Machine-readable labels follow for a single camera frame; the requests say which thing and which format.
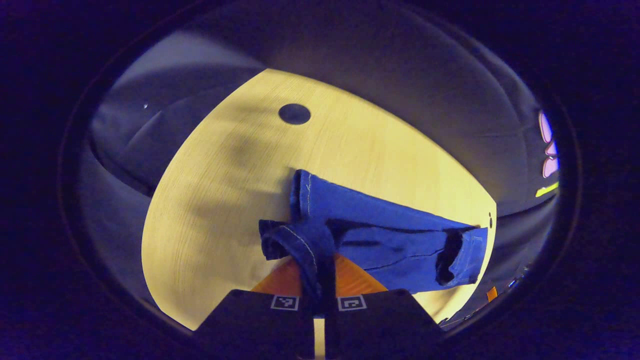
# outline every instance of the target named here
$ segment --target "dark background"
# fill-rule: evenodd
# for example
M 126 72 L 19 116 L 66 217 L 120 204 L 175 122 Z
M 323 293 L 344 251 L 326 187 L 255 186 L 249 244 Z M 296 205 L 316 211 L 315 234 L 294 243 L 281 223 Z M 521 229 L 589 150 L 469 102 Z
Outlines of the dark background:
M 418 3 L 487 45 L 566 107 L 584 168 L 580 222 L 544 284 L 442 357 L 640 357 L 638 43 L 635 2 Z M 87 271 L 56 198 L 74 103 L 110 57 L 184 4 L 135 0 L 0 5 L 3 84 L 0 359 L 187 359 Z

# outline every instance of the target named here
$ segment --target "wooden table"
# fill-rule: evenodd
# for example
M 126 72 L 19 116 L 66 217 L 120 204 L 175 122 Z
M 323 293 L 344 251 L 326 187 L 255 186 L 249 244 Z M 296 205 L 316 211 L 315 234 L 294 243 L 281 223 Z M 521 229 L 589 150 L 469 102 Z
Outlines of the wooden table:
M 306 106 L 311 119 L 302 125 L 281 120 L 278 110 L 291 103 Z M 262 255 L 258 219 L 289 219 L 290 184 L 299 168 L 466 224 L 489 227 L 491 214 L 482 278 L 493 248 L 496 207 L 467 170 L 376 105 L 268 69 L 215 106 L 158 184 L 144 227 L 142 265 L 162 311 L 196 329 L 231 289 L 250 290 L 272 271 L 279 262 Z M 475 288 L 414 296 L 439 322 L 457 312 Z

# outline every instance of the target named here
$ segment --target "black circular hole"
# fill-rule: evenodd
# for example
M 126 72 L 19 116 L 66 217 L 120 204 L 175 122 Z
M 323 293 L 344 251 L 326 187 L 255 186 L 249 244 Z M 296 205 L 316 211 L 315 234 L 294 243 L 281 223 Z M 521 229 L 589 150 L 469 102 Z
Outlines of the black circular hole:
M 300 104 L 287 104 L 278 111 L 280 118 L 292 125 L 304 124 L 311 119 L 311 112 Z

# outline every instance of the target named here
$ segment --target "orange object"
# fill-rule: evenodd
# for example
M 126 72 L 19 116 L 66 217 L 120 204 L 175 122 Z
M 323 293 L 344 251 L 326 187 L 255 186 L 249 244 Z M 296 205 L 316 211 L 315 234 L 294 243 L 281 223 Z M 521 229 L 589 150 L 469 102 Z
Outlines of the orange object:
M 498 290 L 495 289 L 495 286 L 486 292 L 486 297 L 489 299 L 489 302 L 498 297 Z
M 334 260 L 336 296 L 354 296 L 387 290 L 366 271 L 344 256 L 336 254 Z M 298 264 L 293 259 L 288 260 L 273 270 L 252 291 L 274 295 L 302 295 Z

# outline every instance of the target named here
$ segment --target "white stitching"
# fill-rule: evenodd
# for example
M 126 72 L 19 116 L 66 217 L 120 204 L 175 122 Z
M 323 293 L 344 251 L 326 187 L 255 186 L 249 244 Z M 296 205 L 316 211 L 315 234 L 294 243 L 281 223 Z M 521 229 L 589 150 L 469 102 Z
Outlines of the white stitching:
M 298 234 L 294 233 L 293 230 L 289 229 L 287 226 L 283 226 L 283 227 L 285 229 L 289 230 L 290 233 L 295 235 L 295 237 L 300 239 L 300 241 L 302 241 L 302 243 L 305 244 L 305 246 L 307 247 L 307 250 L 309 250 L 309 253 L 311 254 L 311 258 L 314 260 L 314 269 L 316 270 L 316 272 L 318 272 L 318 265 L 316 264 L 316 257 L 314 256 L 314 252 L 311 251 L 311 248 L 309 247 L 309 245 L 307 245 L 307 243 L 305 243 L 305 240 L 302 240 L 302 238 L 299 237 Z
M 311 217 L 311 174 L 309 174 L 309 185 L 307 185 L 307 215 Z

